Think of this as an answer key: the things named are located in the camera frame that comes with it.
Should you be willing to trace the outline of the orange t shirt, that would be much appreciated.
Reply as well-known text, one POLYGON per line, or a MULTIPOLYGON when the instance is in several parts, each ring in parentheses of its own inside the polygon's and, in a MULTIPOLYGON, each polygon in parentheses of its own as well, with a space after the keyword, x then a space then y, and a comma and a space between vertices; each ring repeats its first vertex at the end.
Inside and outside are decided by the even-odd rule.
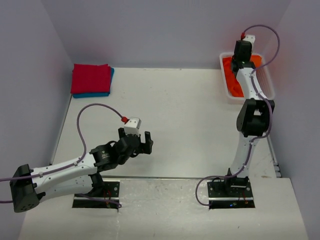
POLYGON ((236 77, 234 76, 232 70, 231 70, 231 63, 232 63, 232 57, 231 56, 223 56, 221 58, 222 63, 222 70, 223 74, 225 76, 225 83, 227 90, 231 94, 232 97, 235 98, 243 98, 244 94, 241 88, 241 85, 236 80, 236 77))

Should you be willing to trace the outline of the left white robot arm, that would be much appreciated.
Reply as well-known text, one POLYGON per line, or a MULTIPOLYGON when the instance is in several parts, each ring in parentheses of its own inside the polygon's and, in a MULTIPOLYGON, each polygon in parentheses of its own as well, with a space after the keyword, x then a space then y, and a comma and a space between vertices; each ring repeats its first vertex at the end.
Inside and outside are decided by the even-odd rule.
POLYGON ((99 145, 84 156, 46 167, 21 165, 9 181, 13 210, 23 213, 52 198, 80 195, 90 198, 103 188, 101 172, 113 170, 139 154, 151 154, 150 132, 129 134, 118 129, 119 140, 99 145))

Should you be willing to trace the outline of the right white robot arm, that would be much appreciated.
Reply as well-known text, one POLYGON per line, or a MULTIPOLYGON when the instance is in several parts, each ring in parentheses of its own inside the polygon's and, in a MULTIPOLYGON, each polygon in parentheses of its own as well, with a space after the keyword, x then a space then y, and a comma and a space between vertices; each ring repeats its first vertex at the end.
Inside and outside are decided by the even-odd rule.
POLYGON ((224 179, 227 195, 246 190, 253 151, 259 140, 271 131, 275 102, 267 98, 258 78, 257 67, 251 61, 253 42, 237 40, 231 58, 231 71, 241 86, 244 103, 236 119, 239 142, 234 161, 224 179))

